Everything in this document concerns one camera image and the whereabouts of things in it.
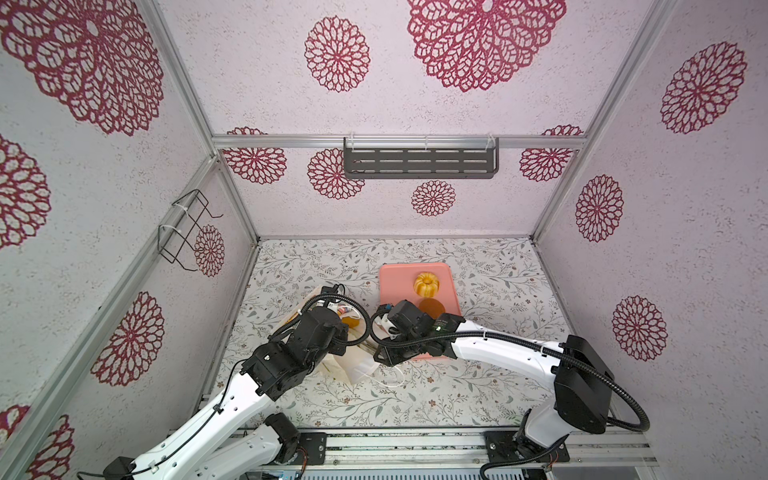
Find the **yellow fluted fake cake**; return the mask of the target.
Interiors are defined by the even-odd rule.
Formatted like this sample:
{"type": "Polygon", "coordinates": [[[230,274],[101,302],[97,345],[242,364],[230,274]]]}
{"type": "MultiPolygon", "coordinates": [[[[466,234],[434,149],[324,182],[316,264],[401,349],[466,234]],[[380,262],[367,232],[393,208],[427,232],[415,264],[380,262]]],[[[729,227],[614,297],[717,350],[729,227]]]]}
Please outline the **yellow fluted fake cake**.
{"type": "Polygon", "coordinates": [[[421,272],[413,284],[414,292],[422,298],[434,298],[440,290],[440,281],[432,272],[421,272]]]}

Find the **orange fake bread roll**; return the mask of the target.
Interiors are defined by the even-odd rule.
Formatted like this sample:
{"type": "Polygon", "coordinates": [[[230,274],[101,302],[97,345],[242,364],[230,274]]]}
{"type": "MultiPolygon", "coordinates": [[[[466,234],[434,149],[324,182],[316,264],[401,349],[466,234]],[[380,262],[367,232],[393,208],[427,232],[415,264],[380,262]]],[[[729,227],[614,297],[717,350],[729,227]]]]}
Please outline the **orange fake bread roll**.
{"type": "Polygon", "coordinates": [[[344,316],[341,321],[349,328],[357,328],[360,325],[361,320],[353,316],[344,316]]]}

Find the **white printed paper bag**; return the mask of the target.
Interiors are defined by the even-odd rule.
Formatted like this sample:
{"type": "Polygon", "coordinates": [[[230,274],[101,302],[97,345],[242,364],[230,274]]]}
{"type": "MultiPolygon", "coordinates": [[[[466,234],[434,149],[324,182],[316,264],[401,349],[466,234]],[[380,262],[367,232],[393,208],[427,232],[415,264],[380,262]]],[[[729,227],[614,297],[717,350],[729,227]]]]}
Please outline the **white printed paper bag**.
{"type": "Polygon", "coordinates": [[[394,388],[404,382],[404,374],[396,367],[394,374],[377,373],[381,365],[374,361],[376,344],[370,337],[364,341],[350,345],[365,334],[365,321],[363,314],[346,300],[326,299],[319,300],[312,305],[326,307],[331,310],[341,321],[344,316],[353,316],[361,320],[357,328],[346,326],[346,332],[341,332],[336,341],[331,341],[328,353],[317,367],[319,371],[328,374],[336,380],[348,385],[356,385],[363,380],[371,380],[380,386],[394,388]]]}

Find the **round fake bread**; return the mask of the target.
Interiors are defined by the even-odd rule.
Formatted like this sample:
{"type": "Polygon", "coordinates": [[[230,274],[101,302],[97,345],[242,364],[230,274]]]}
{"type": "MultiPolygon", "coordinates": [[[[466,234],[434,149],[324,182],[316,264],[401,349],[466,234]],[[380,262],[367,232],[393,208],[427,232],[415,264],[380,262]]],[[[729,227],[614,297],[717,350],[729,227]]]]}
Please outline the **round fake bread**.
{"type": "Polygon", "coordinates": [[[446,312],[445,306],[435,298],[422,298],[418,308],[435,320],[446,312]]]}

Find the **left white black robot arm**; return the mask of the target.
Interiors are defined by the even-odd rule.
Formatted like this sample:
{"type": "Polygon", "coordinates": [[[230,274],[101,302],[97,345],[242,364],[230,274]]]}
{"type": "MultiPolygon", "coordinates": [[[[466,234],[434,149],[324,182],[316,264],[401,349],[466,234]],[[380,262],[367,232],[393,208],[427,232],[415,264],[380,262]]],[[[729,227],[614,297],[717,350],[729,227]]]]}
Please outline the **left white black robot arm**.
{"type": "Polygon", "coordinates": [[[283,413],[269,410],[301,384],[326,355],[341,355],[349,327],[336,307],[300,310],[230,372],[223,389],[169,437],[136,458],[119,456],[100,479],[234,479],[300,450],[300,433],[283,413]]]}

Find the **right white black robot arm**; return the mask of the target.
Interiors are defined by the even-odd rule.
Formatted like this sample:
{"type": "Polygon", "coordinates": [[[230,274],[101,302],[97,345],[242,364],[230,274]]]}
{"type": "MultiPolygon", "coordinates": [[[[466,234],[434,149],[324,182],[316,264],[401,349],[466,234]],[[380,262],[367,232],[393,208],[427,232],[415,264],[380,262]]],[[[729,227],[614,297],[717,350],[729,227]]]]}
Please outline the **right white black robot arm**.
{"type": "Polygon", "coordinates": [[[484,328],[460,315],[434,318],[410,301],[382,305],[374,314],[385,336],[374,336],[377,362],[396,366],[418,355],[486,363],[522,374],[551,393],[523,419],[492,465],[548,460],[573,431],[603,434],[609,425],[613,375],[591,345],[517,337],[484,328]]]}

